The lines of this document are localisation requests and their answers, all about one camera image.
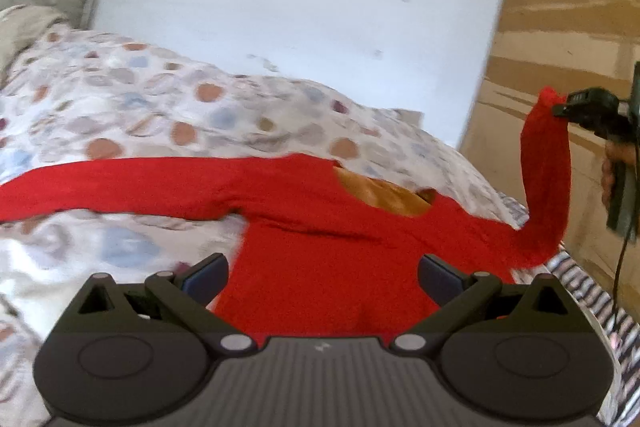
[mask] device handle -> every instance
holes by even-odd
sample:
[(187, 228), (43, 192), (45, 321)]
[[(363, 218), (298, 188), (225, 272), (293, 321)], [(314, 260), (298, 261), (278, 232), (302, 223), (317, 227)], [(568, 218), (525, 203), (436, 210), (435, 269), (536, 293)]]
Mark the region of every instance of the device handle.
[(635, 243), (638, 237), (638, 219), (636, 209), (636, 168), (624, 162), (613, 164), (614, 183), (611, 188), (611, 202), (607, 216), (607, 228), (621, 237), (626, 237), (629, 226), (632, 227), (629, 242)]

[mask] gray dot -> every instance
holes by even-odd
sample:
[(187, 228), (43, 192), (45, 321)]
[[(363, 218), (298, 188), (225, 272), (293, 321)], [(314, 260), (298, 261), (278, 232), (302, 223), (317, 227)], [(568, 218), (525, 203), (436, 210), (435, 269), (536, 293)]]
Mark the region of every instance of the gray dot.
[(418, 349), (422, 349), (426, 343), (427, 341), (424, 338), (415, 333), (405, 333), (404, 335), (396, 337), (394, 340), (396, 347), (399, 347), (399, 349), (403, 351), (418, 351)]
[(252, 340), (246, 335), (236, 333), (222, 337), (220, 345), (228, 351), (245, 351), (252, 345)]

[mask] red long-sleeve shirt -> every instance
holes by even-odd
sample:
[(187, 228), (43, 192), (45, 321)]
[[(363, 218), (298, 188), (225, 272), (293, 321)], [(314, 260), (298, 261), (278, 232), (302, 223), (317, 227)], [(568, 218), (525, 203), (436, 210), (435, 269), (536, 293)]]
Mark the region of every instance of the red long-sleeve shirt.
[(0, 187), (0, 221), (72, 208), (249, 222), (216, 313), (256, 337), (379, 335), (386, 341), (436, 309), (417, 283), (434, 253), (458, 269), (510, 269), (555, 254), (568, 217), (567, 125), (540, 94), (522, 132), (530, 219), (520, 231), (436, 195), (421, 216), (374, 208), (340, 184), (336, 162), (281, 158), (129, 158), (45, 167)]

